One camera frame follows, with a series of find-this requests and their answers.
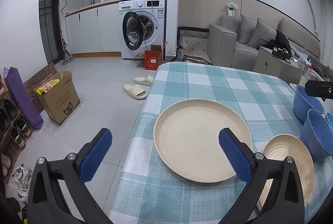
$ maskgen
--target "washing machine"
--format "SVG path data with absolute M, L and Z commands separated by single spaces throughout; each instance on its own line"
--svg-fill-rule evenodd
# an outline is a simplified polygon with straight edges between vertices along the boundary
M 133 59 L 151 45 L 163 49 L 165 0 L 127 0 L 119 3 L 123 59 Z

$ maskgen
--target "purple wrapped package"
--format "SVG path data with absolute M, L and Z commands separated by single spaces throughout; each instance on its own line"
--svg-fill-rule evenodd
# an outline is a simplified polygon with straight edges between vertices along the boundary
M 18 69 L 13 67 L 10 69 L 4 68 L 3 73 L 7 88 L 21 110 L 24 119 L 32 128 L 41 129 L 44 121 L 29 98 Z

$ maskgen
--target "large round plate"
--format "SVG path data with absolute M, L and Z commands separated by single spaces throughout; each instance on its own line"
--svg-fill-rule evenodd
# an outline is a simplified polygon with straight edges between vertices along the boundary
M 236 174 L 219 145 L 219 132 L 225 127 L 252 149 L 250 130 L 232 109 L 204 99 L 184 100 L 160 114 L 154 143 L 164 163 L 180 176 L 220 182 Z
M 311 155 L 302 141 L 289 134 L 280 134 L 273 137 L 266 144 L 262 153 L 268 159 L 284 160 L 287 156 L 291 156 L 295 160 L 299 178 L 301 180 L 304 205 L 306 205 L 313 188 L 314 166 Z M 272 181 L 272 179 L 266 181 L 264 189 L 257 202 L 259 210 L 261 210 L 265 203 Z

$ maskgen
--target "shoe rack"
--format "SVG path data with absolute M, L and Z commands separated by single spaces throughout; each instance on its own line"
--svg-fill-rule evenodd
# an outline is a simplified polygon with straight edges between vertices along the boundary
M 24 146 L 22 148 L 20 148 L 18 145 L 16 145 L 16 143 L 10 137 L 10 133 L 11 133 L 11 130 L 13 129 L 13 127 L 15 125 L 15 121 L 20 117 L 23 120 L 24 120 L 24 118 L 21 116 L 21 111 L 17 108 L 13 99 L 10 96 L 10 93 L 8 92 L 7 88 L 4 86 L 4 91 L 0 95 L 0 108 L 2 108 L 4 111 L 6 111 L 6 109 L 4 108 L 4 100 L 5 99 L 10 100 L 13 103 L 13 105 L 15 106 L 15 108 L 17 109 L 17 115 L 15 116 L 15 118 L 13 120 L 11 120 L 9 115 L 7 114 L 8 119 L 11 120 L 10 126 L 6 131 L 3 130 L 3 135 L 0 134 L 0 151 L 3 154 L 7 155 L 11 160 L 11 167 L 8 169 L 7 176 L 4 177 L 5 183 L 8 183 L 8 180 L 9 180 L 9 177 L 12 173 L 15 162 L 16 162 L 20 152 L 25 149 L 26 142 L 27 142 L 28 138 L 31 136 L 31 134 L 29 136 L 22 137 L 23 140 L 24 140 Z

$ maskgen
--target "tablecloth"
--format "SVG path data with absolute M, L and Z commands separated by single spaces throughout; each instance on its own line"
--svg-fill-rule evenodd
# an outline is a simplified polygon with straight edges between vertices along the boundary
M 193 63 L 163 64 L 142 107 L 121 172 L 109 214 L 115 224 L 215 224 L 245 187 L 236 176 L 214 184 L 184 179 L 159 157 L 153 139 L 159 114 L 173 103 L 190 98 L 217 101 L 237 112 L 250 129 L 253 152 L 261 151 L 275 135 L 300 135 L 302 124 L 293 113 L 294 91 L 279 78 Z M 306 223 L 333 185 L 331 157 L 314 167 L 314 187 L 305 206 Z

